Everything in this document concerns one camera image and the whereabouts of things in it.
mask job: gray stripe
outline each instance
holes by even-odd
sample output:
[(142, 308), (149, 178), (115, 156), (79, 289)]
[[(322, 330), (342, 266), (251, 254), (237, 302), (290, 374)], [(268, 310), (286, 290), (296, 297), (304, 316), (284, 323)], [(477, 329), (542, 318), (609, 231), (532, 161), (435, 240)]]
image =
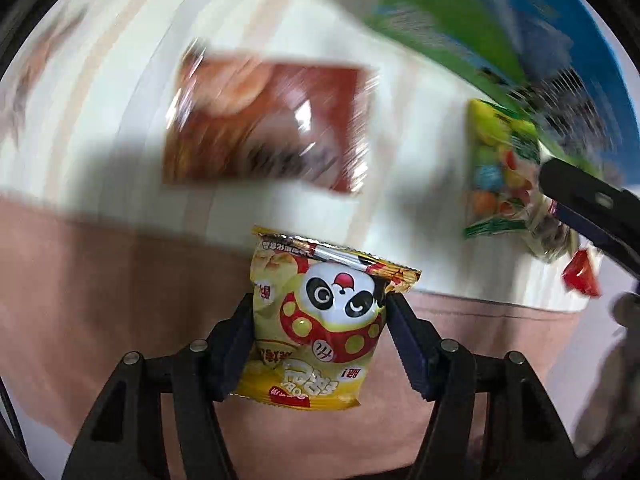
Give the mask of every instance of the gray stripe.
[(104, 170), (98, 211), (123, 218), (154, 118), (167, 111), (174, 94), (174, 70), (199, 12), (211, 0), (183, 0), (145, 67), (125, 109)]

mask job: blurry red package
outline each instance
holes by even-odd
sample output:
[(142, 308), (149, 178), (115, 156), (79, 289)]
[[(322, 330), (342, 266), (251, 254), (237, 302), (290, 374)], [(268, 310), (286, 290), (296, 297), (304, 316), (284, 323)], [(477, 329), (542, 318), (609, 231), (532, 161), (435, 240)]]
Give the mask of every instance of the blurry red package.
[(296, 178), (357, 192), (374, 86), (362, 67), (210, 54), (196, 42), (168, 113), (164, 180)]

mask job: cartoon panda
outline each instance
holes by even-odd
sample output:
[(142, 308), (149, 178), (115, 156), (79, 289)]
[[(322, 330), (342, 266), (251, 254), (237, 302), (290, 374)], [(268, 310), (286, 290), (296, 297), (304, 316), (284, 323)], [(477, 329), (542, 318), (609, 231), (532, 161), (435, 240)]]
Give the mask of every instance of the cartoon panda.
[(346, 266), (312, 265), (285, 295), (282, 328), (323, 362), (345, 363), (370, 352), (384, 326), (384, 283)]

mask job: red label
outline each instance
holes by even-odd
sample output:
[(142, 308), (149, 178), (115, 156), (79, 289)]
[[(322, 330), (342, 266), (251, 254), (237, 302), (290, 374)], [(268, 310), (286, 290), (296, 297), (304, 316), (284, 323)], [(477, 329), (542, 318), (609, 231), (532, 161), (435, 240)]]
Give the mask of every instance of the red label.
[(269, 398), (271, 399), (271, 402), (274, 402), (275, 404), (286, 404), (287, 406), (298, 406), (299, 408), (308, 408), (310, 406), (308, 397), (299, 399), (297, 397), (290, 396), (282, 388), (277, 386), (273, 386), (271, 390), (269, 390)]

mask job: yellow snack bag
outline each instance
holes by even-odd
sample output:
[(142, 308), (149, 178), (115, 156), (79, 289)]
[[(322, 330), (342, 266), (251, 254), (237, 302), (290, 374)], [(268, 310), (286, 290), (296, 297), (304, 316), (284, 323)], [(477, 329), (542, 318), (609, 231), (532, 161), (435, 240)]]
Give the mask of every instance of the yellow snack bag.
[(419, 278), (367, 253), (255, 227), (255, 348), (236, 394), (303, 410), (358, 406), (385, 294)]

